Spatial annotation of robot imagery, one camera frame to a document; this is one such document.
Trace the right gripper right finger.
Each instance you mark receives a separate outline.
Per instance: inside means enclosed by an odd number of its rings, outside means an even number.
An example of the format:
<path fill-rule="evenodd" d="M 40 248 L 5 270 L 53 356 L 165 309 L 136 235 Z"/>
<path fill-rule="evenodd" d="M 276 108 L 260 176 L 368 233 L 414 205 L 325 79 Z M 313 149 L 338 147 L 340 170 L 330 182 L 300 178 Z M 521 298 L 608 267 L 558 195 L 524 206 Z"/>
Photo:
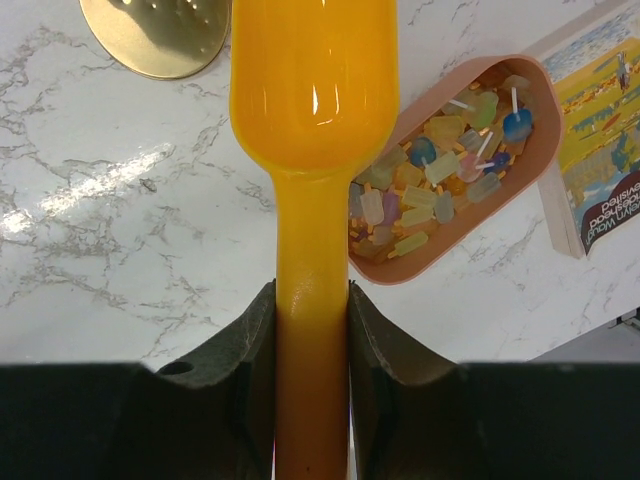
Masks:
<path fill-rule="evenodd" d="M 635 479 L 635 363 L 455 363 L 349 287 L 361 479 Z"/>

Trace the yellow plastic scoop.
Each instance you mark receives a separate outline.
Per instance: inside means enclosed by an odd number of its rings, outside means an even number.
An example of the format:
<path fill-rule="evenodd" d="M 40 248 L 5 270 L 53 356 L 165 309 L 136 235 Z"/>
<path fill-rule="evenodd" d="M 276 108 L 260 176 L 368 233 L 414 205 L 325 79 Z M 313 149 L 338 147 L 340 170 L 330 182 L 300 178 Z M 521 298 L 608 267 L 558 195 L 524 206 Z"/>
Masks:
<path fill-rule="evenodd" d="M 348 188 L 399 110 L 393 1 L 237 1 L 230 118 L 277 210 L 275 475 L 348 474 Z"/>

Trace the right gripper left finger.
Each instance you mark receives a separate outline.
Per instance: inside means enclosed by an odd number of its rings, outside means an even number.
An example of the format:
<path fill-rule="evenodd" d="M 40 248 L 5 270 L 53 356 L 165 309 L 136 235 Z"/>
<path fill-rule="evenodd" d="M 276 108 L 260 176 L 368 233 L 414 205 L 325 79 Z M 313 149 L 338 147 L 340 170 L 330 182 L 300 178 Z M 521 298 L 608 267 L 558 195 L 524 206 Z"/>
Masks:
<path fill-rule="evenodd" d="M 182 357 L 5 364 L 5 479 L 267 479 L 275 403 L 275 286 Z"/>

